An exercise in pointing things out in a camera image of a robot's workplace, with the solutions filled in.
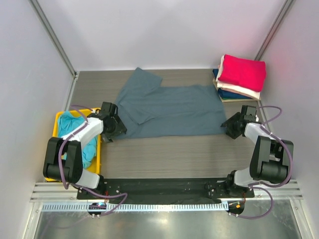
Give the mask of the slate blue t shirt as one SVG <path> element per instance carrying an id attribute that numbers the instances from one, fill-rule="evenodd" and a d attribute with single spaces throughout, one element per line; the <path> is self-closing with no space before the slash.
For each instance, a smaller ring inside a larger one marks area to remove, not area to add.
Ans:
<path id="1" fill-rule="evenodd" d="M 162 86 L 162 77 L 137 68 L 115 104 L 127 128 L 121 138 L 224 134 L 225 109 L 213 85 Z"/>

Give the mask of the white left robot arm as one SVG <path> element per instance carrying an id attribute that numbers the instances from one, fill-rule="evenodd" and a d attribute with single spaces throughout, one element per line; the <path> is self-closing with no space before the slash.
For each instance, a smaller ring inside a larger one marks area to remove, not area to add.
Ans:
<path id="1" fill-rule="evenodd" d="M 43 176 L 62 182 L 65 189 L 70 185 L 88 192 L 95 199 L 115 199 L 126 197 L 126 193 L 107 195 L 104 177 L 83 167 L 82 153 L 94 138 L 111 142 L 126 133 L 127 128 L 119 117 L 118 106 L 103 102 L 97 109 L 89 109 L 85 115 L 79 106 L 73 109 L 84 120 L 78 127 L 63 136 L 53 136 L 47 143 L 43 165 Z"/>

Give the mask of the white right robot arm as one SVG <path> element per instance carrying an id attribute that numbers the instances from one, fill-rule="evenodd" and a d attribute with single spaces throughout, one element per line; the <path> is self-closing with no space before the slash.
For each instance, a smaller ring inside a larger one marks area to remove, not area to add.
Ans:
<path id="1" fill-rule="evenodd" d="M 221 126 L 230 138 L 243 136 L 255 145 L 249 167 L 232 171 L 223 182 L 228 196 L 239 197 L 257 185 L 278 188 L 290 181 L 294 144 L 268 131 L 259 122 L 256 107 L 243 105 L 240 112 Z"/>

